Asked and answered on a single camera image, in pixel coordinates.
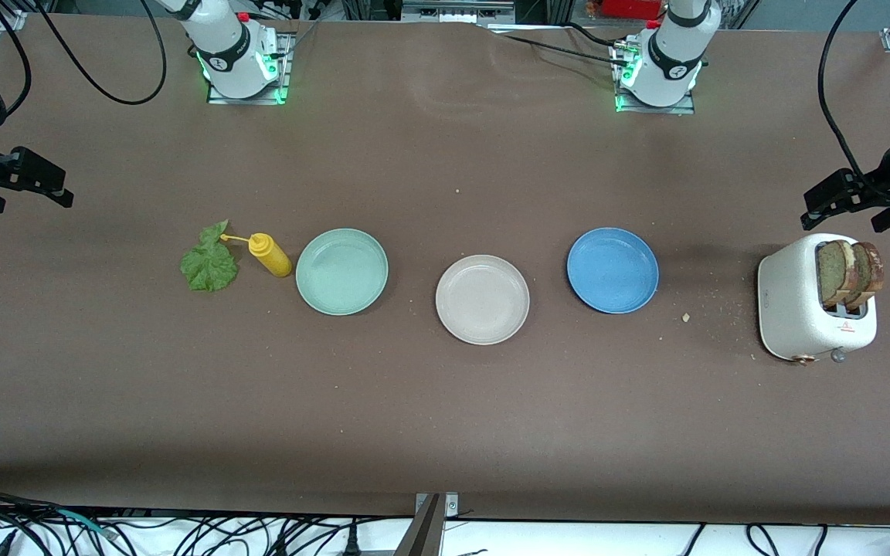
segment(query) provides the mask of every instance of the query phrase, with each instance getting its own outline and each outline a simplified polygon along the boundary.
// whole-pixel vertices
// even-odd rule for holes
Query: mustard bottle
[[[273,237],[269,237],[266,233],[254,233],[249,239],[226,236],[223,233],[219,238],[222,240],[238,239],[240,242],[246,242],[250,246],[252,256],[256,257],[271,274],[278,278],[283,278],[294,270],[294,265],[290,264],[290,258],[287,258],[280,246],[274,242]]]

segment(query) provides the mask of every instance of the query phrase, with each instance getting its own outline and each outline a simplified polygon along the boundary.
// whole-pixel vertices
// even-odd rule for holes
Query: brown tabletop
[[[148,22],[57,20],[103,85],[152,88]],[[697,113],[667,117],[615,113],[598,63],[461,24],[322,22],[286,106],[208,106],[183,29],[161,28],[167,86],[141,107],[92,91],[42,21],[22,30],[34,86],[0,151],[63,166],[75,202],[4,192],[0,490],[374,514],[456,490],[480,517],[890,522],[890,232],[870,214],[818,229],[885,259],[868,348],[802,368],[756,331],[756,264],[803,235],[802,193],[844,165],[816,100],[824,35],[720,32]],[[21,83],[4,40],[7,99]],[[827,95],[873,168],[890,147],[875,34],[838,38]],[[226,218],[293,256],[364,229],[388,287],[326,317],[246,254],[229,288],[188,291],[181,254]],[[566,282],[573,240],[605,225],[661,265],[626,316]],[[451,337],[433,302],[473,253],[531,291],[522,330],[486,348]]]

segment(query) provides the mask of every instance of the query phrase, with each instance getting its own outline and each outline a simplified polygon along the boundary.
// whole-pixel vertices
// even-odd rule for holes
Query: white floor
[[[153,525],[166,521],[162,517],[134,518],[133,524]],[[234,531],[248,520],[232,520],[222,525]],[[331,524],[347,524],[348,520],[330,520]],[[283,521],[271,525],[269,531],[275,537]],[[392,550],[398,545],[409,524],[408,520],[378,521],[359,525],[359,544],[363,550]],[[138,556],[171,556],[185,535],[195,528],[194,522],[176,521],[155,529],[131,529],[124,527],[133,542]],[[685,550],[689,538],[695,532],[695,524],[533,524],[532,522],[505,521],[450,521],[442,542],[442,556],[469,556],[485,550],[485,556],[678,556]],[[52,535],[38,528],[40,536],[49,542],[50,552],[57,556],[68,550],[67,536],[63,546],[57,545]],[[767,527],[778,553],[782,556],[808,556],[813,554],[819,527]],[[301,542],[324,534],[326,529],[316,527],[301,535],[287,552],[294,556]],[[267,547],[266,531],[254,531],[241,536],[248,543],[250,554],[262,554]],[[7,531],[0,531],[0,540]],[[346,532],[342,531],[334,541],[321,550],[324,556],[339,556],[345,548]],[[756,534],[756,542],[769,551],[762,535]],[[204,554],[223,539],[221,534],[203,538],[189,554]],[[321,542],[315,542],[297,553],[312,556]],[[81,554],[94,555],[87,535],[77,539]],[[105,554],[117,555],[113,546],[105,546]],[[240,542],[222,546],[206,556],[246,556],[246,546]],[[695,545],[693,555],[759,556],[746,541],[744,525],[709,525]],[[823,546],[822,556],[890,556],[890,528],[886,527],[831,527]],[[42,556],[42,552],[29,539],[17,536],[10,556]]]

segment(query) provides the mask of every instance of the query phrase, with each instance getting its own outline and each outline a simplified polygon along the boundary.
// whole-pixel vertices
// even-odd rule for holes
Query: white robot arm
[[[275,29],[240,21],[229,0],[156,1],[183,24],[208,81],[223,96],[250,98],[278,79]]]
[[[695,85],[702,54],[720,28],[716,0],[672,0],[661,27],[633,38],[640,57],[620,85],[646,105],[667,107],[682,100]]]

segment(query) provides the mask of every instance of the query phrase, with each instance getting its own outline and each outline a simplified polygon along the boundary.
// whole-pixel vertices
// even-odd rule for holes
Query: toast
[[[837,239],[816,250],[819,261],[820,301],[827,310],[836,309],[850,295],[860,293],[861,278],[854,256],[854,247]]]
[[[854,257],[858,264],[858,288],[844,299],[844,305],[851,312],[861,309],[863,303],[884,287],[884,269],[877,247],[867,242],[855,243]]]

